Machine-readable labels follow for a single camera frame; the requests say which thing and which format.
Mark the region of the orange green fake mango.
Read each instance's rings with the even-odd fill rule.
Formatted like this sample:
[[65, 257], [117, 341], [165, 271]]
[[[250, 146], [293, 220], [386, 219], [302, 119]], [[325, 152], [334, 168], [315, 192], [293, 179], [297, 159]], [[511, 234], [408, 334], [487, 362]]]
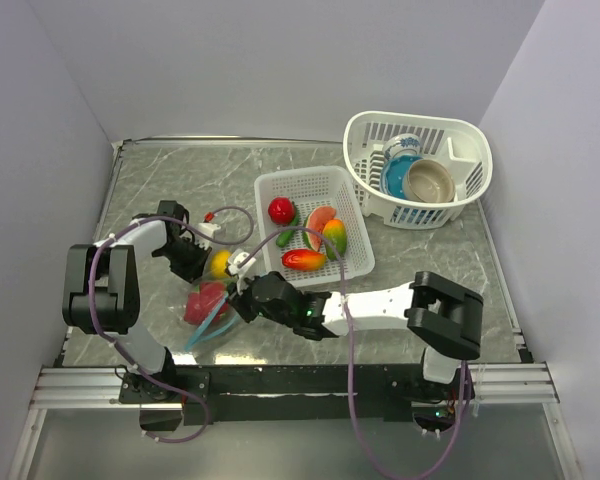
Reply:
[[322, 234], [332, 245], [332, 247], [325, 245], [327, 258], [329, 260], [336, 260], [336, 255], [343, 258], [348, 246], [348, 237], [344, 223], [337, 218], [331, 219], [325, 224]]

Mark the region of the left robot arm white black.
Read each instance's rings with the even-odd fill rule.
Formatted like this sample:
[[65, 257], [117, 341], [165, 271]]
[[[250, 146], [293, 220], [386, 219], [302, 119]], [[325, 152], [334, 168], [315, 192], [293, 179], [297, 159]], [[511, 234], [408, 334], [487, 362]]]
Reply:
[[120, 234], [92, 244], [76, 244], [67, 253], [62, 315], [65, 323], [98, 335], [129, 364], [123, 384], [146, 399], [166, 402], [178, 390], [171, 352], [139, 320], [141, 295], [137, 264], [168, 260], [170, 271], [193, 283], [204, 273], [212, 241], [221, 227], [209, 214], [194, 232], [185, 224], [188, 210], [163, 200], [154, 214], [135, 216]]

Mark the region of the green fake pepper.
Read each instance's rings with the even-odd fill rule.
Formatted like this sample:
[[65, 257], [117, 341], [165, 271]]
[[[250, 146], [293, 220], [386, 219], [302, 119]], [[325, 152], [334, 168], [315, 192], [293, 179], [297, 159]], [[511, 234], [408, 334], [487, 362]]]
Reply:
[[[300, 220], [300, 215], [296, 214], [295, 217], [293, 218], [293, 220], [288, 224], [288, 227], [295, 227], [299, 224], [299, 220]], [[284, 230], [281, 233], [278, 234], [277, 238], [276, 238], [276, 245], [279, 248], [284, 248], [286, 247], [289, 242], [291, 241], [291, 238], [293, 237], [295, 231], [294, 230]]]

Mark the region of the yellow fake fruit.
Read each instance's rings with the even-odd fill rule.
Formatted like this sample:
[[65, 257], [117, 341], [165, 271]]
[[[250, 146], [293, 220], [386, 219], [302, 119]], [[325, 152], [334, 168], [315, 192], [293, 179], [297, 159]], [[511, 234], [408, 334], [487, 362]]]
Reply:
[[213, 254], [209, 262], [209, 272], [214, 279], [225, 279], [230, 277], [226, 272], [227, 262], [230, 257], [231, 252], [229, 250], [218, 250]]

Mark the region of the red fake pepper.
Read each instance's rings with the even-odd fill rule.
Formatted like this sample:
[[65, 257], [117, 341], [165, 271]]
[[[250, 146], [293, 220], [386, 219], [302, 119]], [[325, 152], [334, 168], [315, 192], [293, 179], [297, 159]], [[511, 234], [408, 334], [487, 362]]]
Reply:
[[276, 225], [289, 225], [296, 217], [294, 203], [287, 197], [276, 197], [268, 206], [268, 215]]

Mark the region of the fake watermelon slice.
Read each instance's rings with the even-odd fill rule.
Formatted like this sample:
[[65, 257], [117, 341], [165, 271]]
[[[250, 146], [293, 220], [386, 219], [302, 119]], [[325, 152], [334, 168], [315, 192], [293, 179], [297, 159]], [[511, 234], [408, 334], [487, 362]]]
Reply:
[[336, 209], [331, 206], [319, 206], [313, 209], [304, 220], [304, 227], [309, 231], [302, 232], [302, 239], [308, 249], [319, 252], [322, 239], [319, 234], [325, 224], [336, 217]]

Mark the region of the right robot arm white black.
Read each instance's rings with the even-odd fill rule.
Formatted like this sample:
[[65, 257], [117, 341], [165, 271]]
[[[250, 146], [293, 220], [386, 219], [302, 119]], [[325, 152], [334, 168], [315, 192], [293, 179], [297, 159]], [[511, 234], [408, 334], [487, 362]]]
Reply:
[[263, 317], [312, 341], [353, 331], [409, 330], [426, 344], [417, 384], [433, 399], [451, 388], [463, 362], [481, 356], [482, 295], [433, 272], [353, 294], [303, 292], [269, 272], [230, 283], [227, 302], [245, 322]]

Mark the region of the clear zip top bag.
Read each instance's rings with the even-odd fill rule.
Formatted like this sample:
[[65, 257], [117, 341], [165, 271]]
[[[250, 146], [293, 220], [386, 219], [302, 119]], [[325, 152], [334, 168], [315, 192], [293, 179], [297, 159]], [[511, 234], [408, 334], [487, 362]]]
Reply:
[[212, 253], [203, 275], [194, 282], [183, 315], [183, 321], [194, 327], [184, 345], [186, 351], [192, 351], [201, 342], [222, 336], [241, 320], [227, 302], [230, 277], [225, 268], [231, 254], [225, 249]]

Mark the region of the orange red fake fruit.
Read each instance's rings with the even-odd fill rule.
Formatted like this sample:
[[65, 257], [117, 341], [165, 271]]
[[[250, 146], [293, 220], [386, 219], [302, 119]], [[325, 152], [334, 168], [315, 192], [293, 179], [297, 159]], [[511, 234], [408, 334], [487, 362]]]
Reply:
[[283, 254], [282, 265], [288, 269], [301, 272], [320, 270], [326, 263], [327, 257], [312, 249], [294, 249]]

